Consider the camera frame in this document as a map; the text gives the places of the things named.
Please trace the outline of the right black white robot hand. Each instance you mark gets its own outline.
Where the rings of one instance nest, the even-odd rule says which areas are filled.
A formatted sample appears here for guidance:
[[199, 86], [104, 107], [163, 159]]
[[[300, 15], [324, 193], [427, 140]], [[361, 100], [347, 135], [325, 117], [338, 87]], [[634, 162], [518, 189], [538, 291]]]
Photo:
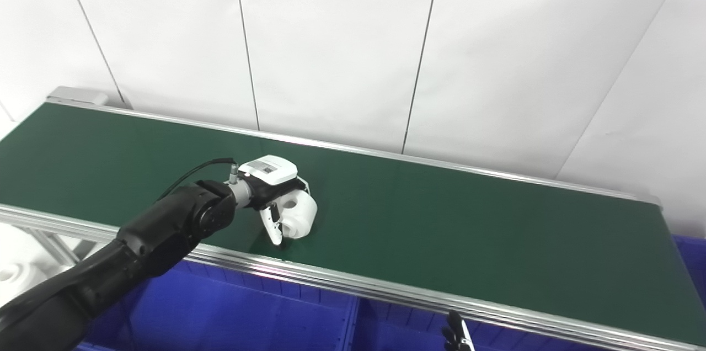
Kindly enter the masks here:
[[445, 338], [445, 350], [475, 350], [466, 321], [457, 311], [449, 311], [441, 333]]

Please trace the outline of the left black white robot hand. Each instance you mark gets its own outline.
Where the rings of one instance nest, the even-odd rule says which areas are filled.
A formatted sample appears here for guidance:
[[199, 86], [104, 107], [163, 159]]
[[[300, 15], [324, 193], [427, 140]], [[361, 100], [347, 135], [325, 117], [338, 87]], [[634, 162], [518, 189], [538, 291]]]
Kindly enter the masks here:
[[236, 198], [236, 208], [257, 211], [271, 243], [279, 249], [285, 247], [282, 198], [298, 191], [311, 196], [308, 182], [298, 175], [297, 165], [275, 155], [233, 167], [228, 186]]

